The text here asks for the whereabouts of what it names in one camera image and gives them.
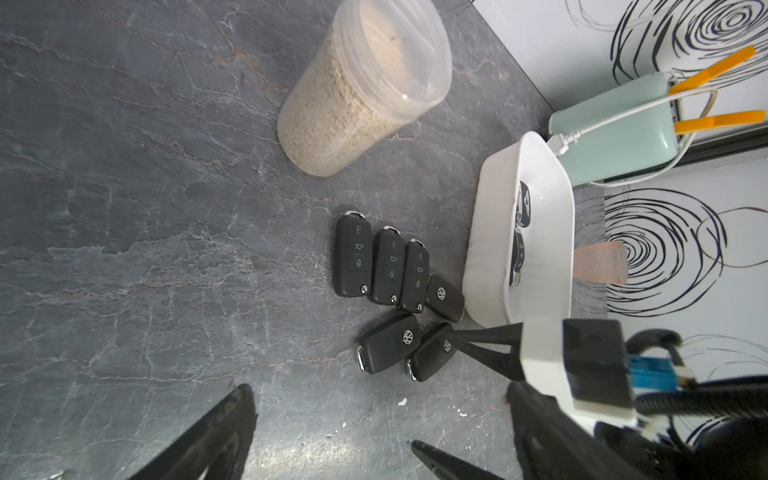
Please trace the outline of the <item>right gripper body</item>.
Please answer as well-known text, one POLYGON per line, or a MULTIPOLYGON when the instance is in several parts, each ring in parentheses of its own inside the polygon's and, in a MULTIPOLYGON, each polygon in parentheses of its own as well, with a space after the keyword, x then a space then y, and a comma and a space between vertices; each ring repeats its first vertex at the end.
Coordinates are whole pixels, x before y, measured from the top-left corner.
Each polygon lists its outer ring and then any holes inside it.
POLYGON ((608 319, 523 322, 520 361, 525 380, 556 400, 577 425, 634 427, 634 406, 621 323, 608 319))

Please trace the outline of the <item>white storage box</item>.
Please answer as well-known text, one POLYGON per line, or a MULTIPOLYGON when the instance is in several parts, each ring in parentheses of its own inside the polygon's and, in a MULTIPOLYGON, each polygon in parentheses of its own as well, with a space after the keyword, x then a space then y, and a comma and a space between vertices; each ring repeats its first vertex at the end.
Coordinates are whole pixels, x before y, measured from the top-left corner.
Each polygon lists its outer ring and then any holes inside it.
POLYGON ((571 314, 575 202, 559 160, 535 132, 483 163, 462 292, 486 328, 571 314))

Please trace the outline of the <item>black Porsche car key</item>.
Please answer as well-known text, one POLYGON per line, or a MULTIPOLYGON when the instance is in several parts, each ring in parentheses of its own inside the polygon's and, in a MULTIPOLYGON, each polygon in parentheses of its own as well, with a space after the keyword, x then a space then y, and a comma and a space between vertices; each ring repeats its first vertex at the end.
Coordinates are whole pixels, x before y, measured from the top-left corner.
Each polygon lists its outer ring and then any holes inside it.
POLYGON ((516 228, 513 237, 512 256, 510 261, 509 286, 516 287, 521 280, 521 272, 525 262, 525 244, 522 232, 516 228))

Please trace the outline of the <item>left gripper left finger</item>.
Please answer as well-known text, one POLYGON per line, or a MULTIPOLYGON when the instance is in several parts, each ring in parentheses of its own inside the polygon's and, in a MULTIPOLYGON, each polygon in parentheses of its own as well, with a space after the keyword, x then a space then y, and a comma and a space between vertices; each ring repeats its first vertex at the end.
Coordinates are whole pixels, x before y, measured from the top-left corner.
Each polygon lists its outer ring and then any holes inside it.
POLYGON ((253 390, 240 384, 132 477, 240 479, 257 418, 253 390))

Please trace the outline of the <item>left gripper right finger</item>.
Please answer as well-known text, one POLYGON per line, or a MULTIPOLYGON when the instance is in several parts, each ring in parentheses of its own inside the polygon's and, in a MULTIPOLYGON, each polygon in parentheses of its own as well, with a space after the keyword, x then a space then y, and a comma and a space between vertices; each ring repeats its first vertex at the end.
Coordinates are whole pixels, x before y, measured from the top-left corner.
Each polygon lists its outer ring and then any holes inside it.
POLYGON ((525 479, 643 479, 526 382, 507 390, 518 463, 525 479))

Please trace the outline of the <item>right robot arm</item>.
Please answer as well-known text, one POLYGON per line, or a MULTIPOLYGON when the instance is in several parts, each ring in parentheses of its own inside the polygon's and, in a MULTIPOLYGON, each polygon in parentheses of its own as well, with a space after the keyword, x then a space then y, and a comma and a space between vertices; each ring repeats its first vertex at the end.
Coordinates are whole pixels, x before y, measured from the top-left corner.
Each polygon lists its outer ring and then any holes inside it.
POLYGON ((700 382, 686 373, 674 331, 625 337, 617 321, 566 319, 555 348, 568 400, 547 396, 524 371, 520 324, 457 331, 432 329, 409 355, 412 379, 423 382, 458 352, 504 376, 515 452, 527 479, 763 479, 767 475, 767 379, 746 376, 700 382), (674 427, 657 440, 636 427, 599 418, 576 422, 580 401, 622 407, 644 425, 653 418, 702 416, 682 440, 674 427))

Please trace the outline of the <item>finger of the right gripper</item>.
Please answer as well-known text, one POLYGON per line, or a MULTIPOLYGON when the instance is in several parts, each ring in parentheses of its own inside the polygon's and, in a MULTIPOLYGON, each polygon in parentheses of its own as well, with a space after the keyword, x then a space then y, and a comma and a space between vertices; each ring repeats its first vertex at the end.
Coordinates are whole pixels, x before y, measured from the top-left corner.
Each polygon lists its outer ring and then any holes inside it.
POLYGON ((451 331, 448 341, 458 351, 499 373, 510 381, 523 382, 520 359, 523 324, 494 328, 451 331))
POLYGON ((466 462, 425 442, 410 442, 412 453, 441 480, 503 480, 501 477, 466 462))

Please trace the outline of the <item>black silver Bentley key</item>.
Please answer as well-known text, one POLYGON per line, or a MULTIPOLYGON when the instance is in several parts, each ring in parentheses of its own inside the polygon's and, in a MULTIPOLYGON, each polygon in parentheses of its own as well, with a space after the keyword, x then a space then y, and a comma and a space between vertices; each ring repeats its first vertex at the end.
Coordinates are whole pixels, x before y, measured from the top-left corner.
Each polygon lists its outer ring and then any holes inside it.
POLYGON ((527 228, 531 222, 530 190, 526 183, 520 181, 518 199, 516 204, 516 225, 519 228, 527 228))

